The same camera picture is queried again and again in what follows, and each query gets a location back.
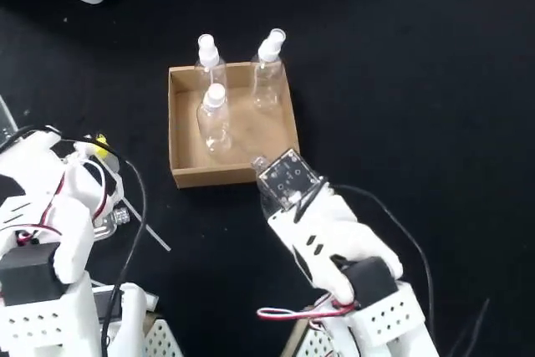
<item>perforated panel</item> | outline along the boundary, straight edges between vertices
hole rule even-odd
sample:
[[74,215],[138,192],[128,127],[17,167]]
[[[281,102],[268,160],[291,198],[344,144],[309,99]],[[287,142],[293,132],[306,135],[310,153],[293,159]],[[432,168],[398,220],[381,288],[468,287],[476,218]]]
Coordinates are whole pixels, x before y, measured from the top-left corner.
[[164,319],[157,319],[145,337],[144,356],[184,357],[178,343]]
[[296,357],[331,357],[333,355],[331,338],[324,332],[307,329],[303,342],[298,348]]

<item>cable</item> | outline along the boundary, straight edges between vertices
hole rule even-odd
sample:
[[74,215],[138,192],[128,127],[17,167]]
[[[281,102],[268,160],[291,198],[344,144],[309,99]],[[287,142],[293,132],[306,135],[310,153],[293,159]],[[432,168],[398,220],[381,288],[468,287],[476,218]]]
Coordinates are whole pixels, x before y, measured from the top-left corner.
[[5,140],[0,145],[0,154],[4,152],[5,150],[11,148],[11,146],[14,145],[15,142],[17,142],[17,140],[20,140],[26,134],[29,134],[38,130],[52,131],[53,133],[60,135],[60,132],[51,125],[25,125],[24,127],[21,127],[20,129],[15,131],[7,140]]
[[304,213],[307,211],[308,207],[310,207],[310,204],[312,204],[312,201],[316,199],[316,196],[318,196],[321,189],[324,188],[324,184],[326,181],[327,181],[327,177],[322,177],[319,180],[319,183],[316,184],[316,186],[312,189],[312,191],[307,196],[305,196],[306,197],[305,202],[301,203],[303,198],[299,200],[296,206],[295,215],[293,215],[293,223],[299,223]]
[[59,180],[59,184],[56,187],[56,191],[53,192],[50,202],[48,203],[47,207],[44,209],[43,215],[41,215],[41,219],[39,220],[40,225],[44,225],[46,223],[48,214],[50,213],[50,209],[52,209],[52,201],[54,200],[54,197],[57,196],[61,192],[61,190],[64,188],[64,184],[65,184],[65,172],[61,175],[61,179]]
[[435,339],[435,297],[434,297],[434,291],[433,291],[433,278],[431,276],[431,267],[429,266],[429,261],[427,261],[427,256],[425,255],[424,250],[420,247],[420,244],[415,240],[414,237],[410,234],[410,232],[405,229],[405,227],[400,223],[400,221],[397,220],[397,218],[394,216],[392,212],[386,207],[386,205],[374,194],[372,194],[369,191],[363,190],[362,188],[358,188],[357,186],[350,186],[346,184],[339,184],[336,186],[333,186],[333,188],[339,188],[343,190],[352,191],[354,193],[357,193],[361,196],[367,196],[368,198],[371,198],[374,200],[388,215],[388,217],[392,220],[392,222],[395,223],[395,225],[407,236],[407,238],[412,242],[412,244],[415,246],[416,250],[418,250],[418,253],[420,254],[421,261],[424,264],[425,269],[425,276],[427,278],[427,298],[429,301],[429,306],[427,310],[427,319],[429,321],[429,332],[431,335],[431,338]]
[[320,318],[330,318],[330,317],[339,317],[346,315],[351,311],[354,311],[354,304],[350,305],[339,305],[333,302],[334,307],[339,307],[337,311],[323,312],[314,311],[314,309],[309,311],[292,311],[291,309],[276,309],[273,307],[264,307],[257,310],[257,316],[261,319],[266,319],[268,321],[289,321],[295,319],[320,319]]
[[102,169],[102,166],[99,165],[97,162],[94,162],[90,159],[83,159],[80,161],[81,164],[87,163],[88,165],[92,165],[97,171],[99,171],[100,174],[100,185],[102,186],[102,197],[100,198],[99,204],[97,208],[93,212],[93,216],[91,219],[94,221],[104,210],[104,207],[106,206],[106,176],[104,174],[104,170]]
[[483,307],[481,307],[481,311],[476,320],[476,325],[474,326],[474,330],[471,334],[470,344],[468,345],[468,348],[466,349],[465,354],[462,357],[470,357],[471,352],[474,350],[474,347],[476,347],[477,339],[479,338],[479,333],[482,330],[483,319],[485,318],[485,313],[487,312],[488,304],[490,302],[491,300],[488,298],[487,300],[485,300],[485,303],[483,303]]
[[16,232],[17,230],[27,231],[26,229],[28,228],[32,228],[36,230],[46,230],[48,232],[53,232],[60,236],[62,235],[58,229],[54,229],[53,227],[45,226],[45,225],[33,225],[29,223],[24,223],[23,225],[9,225],[9,226],[0,227],[0,232],[3,232],[4,230],[11,230],[13,232]]
[[134,241],[132,242],[132,245],[130,247],[128,256],[126,257],[125,263],[123,264],[123,267],[119,272],[119,276],[117,277],[117,281],[114,284],[114,288],[111,291],[110,300],[108,302],[108,306],[106,307],[106,315],[104,316],[104,321],[102,322],[102,332],[100,334],[100,348],[102,351],[102,357],[108,357],[107,338],[108,338],[108,329],[110,327],[110,321],[111,321],[111,313],[113,311],[113,307],[115,303],[117,303],[117,297],[120,295],[120,285],[125,282],[126,274],[128,273],[128,267],[130,266],[130,263],[134,256],[134,252],[140,243],[141,236],[143,235],[143,232],[146,229],[147,194],[145,191],[145,183],[143,182],[143,179],[141,178],[141,174],[139,173],[137,168],[130,161],[123,158],[116,150],[111,148],[109,145],[98,142],[97,140],[93,140],[92,138],[80,138],[80,139],[63,138],[63,140],[71,141],[71,142],[83,142],[86,144],[93,144],[104,150],[107,150],[109,153],[117,156],[117,159],[119,159],[120,161],[128,165],[128,167],[134,172],[135,177],[140,185],[141,199],[142,199],[140,226],[138,227],[137,233],[135,234]]

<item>black cable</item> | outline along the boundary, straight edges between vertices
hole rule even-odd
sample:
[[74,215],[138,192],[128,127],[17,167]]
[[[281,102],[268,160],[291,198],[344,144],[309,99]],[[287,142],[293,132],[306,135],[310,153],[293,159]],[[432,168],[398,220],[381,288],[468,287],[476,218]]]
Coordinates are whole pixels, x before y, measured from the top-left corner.
[[424,250],[420,247],[420,244],[418,244],[415,238],[412,237],[410,232],[407,229],[405,229],[405,227],[400,223],[400,221],[397,220],[394,214],[390,212],[390,210],[386,207],[386,205],[371,192],[363,190],[362,188],[358,188],[357,186],[349,186],[346,184],[339,184],[339,185],[333,186],[333,188],[340,188],[340,189],[352,191],[361,196],[367,196],[368,198],[371,198],[372,200],[374,200],[383,209],[386,215],[389,216],[392,222],[394,222],[395,225],[407,236],[410,242],[412,242],[412,244],[415,246],[416,250],[418,250],[421,261],[424,264],[425,276],[427,278],[427,298],[429,301],[429,306],[427,310],[427,320],[429,321],[429,333],[431,335],[431,338],[435,340],[435,297],[434,297],[434,291],[433,291],[433,278],[431,276],[431,267],[429,266],[429,261],[427,261],[427,256],[425,255]]
[[313,187],[310,193],[308,195],[305,195],[305,198],[306,198],[305,202],[301,202],[303,198],[299,200],[295,208],[295,215],[293,215],[293,223],[299,223],[304,213],[307,211],[308,207],[310,207],[310,204],[312,204],[312,201],[316,199],[316,196],[318,196],[319,192],[324,187],[324,184],[326,181],[327,181],[327,178],[322,177],[319,180],[319,183],[316,184],[315,187]]
[[108,345],[107,345],[108,340],[107,339],[108,339],[108,328],[110,327],[110,321],[111,321],[111,314],[115,306],[115,303],[117,303],[117,297],[120,294],[120,286],[121,284],[125,282],[126,274],[128,272],[128,267],[130,265],[130,262],[132,261],[134,252],[140,243],[141,236],[143,235],[146,229],[147,194],[145,191],[145,184],[143,183],[141,174],[136,169],[136,167],[130,161],[123,158],[116,150],[111,148],[109,145],[102,144],[101,142],[98,142],[97,140],[93,140],[92,138],[81,138],[81,139],[63,138],[63,140],[73,141],[73,142],[84,142],[86,144],[93,144],[100,148],[103,148],[104,150],[107,150],[110,154],[117,156],[117,159],[119,159],[120,161],[128,165],[130,169],[132,169],[132,171],[135,173],[135,177],[141,189],[142,212],[141,212],[140,227],[138,228],[137,233],[135,234],[134,241],[132,242],[132,245],[130,247],[130,252],[128,253],[128,257],[126,258],[125,263],[123,264],[123,267],[119,272],[119,276],[117,277],[117,281],[114,284],[114,288],[111,291],[111,297],[108,302],[108,306],[106,307],[106,315],[104,316],[104,321],[102,322],[102,332],[100,334],[100,348],[102,351],[102,357],[108,357]]
[[474,350],[474,347],[476,347],[477,339],[479,338],[479,333],[482,330],[483,319],[485,318],[485,313],[487,312],[488,304],[490,302],[491,300],[488,298],[487,300],[485,300],[483,307],[481,307],[481,312],[477,317],[476,325],[474,326],[474,331],[471,334],[470,344],[468,345],[468,348],[466,349],[465,354],[462,357],[470,357],[471,352]]
[[[479,311],[479,314],[477,315],[476,322],[474,323],[474,329],[472,330],[472,333],[471,333],[470,343],[468,347],[466,348],[466,351],[463,357],[469,357],[474,347],[476,346],[477,339],[479,338],[479,333],[481,332],[481,326],[485,318],[485,313],[487,312],[488,304],[490,303],[490,301],[491,300],[489,298],[485,300],[485,303],[483,303],[483,306],[481,307],[481,310]],[[462,341],[468,334],[468,330],[470,329],[472,322],[473,322],[473,319],[469,320],[465,324],[465,326],[462,328],[462,331],[459,333],[459,336],[457,336],[455,343],[453,344],[453,346],[451,346],[451,349],[449,353],[446,354],[446,357],[453,357],[455,355],[457,348],[461,345]]]
[[25,125],[24,127],[21,127],[20,129],[15,131],[7,140],[5,140],[0,145],[0,154],[4,152],[5,150],[8,150],[9,148],[11,148],[11,146],[13,146],[15,142],[23,138],[26,134],[30,134],[38,130],[52,131],[58,135],[61,134],[58,130],[54,129],[54,127],[50,125]]

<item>robotic arm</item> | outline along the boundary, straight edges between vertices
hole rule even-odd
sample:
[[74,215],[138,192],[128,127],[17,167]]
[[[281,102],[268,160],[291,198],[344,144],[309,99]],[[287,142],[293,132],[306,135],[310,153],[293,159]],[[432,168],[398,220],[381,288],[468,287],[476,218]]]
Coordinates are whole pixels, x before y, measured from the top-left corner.
[[[100,323],[112,287],[93,289],[85,266],[94,242],[129,220],[116,208],[122,181],[111,171],[116,188],[108,195],[102,167],[88,159],[98,148],[76,143],[62,159],[51,149],[60,140],[35,131],[0,153],[0,174],[25,192],[0,207],[0,349],[11,357],[101,356]],[[100,182],[87,164],[99,170]],[[120,291],[108,355],[138,356],[145,292],[133,283]]]
[[[397,255],[294,150],[272,164],[253,162],[271,205],[269,226],[315,288],[329,295],[314,319],[343,357],[438,357],[425,316]],[[337,315],[340,304],[353,306]]]

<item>yellow component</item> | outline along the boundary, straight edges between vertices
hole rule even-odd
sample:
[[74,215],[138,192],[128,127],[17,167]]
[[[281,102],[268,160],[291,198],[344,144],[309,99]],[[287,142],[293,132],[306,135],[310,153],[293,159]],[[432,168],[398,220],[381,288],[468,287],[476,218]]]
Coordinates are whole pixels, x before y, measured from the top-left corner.
[[[97,138],[96,138],[97,142],[100,142],[104,145],[108,145],[108,143],[106,142],[106,137],[104,137],[103,135],[99,134],[97,135]],[[105,150],[104,148],[100,148],[99,146],[96,146],[96,153],[98,156],[100,156],[100,158],[104,159],[106,156],[108,156],[108,151]]]

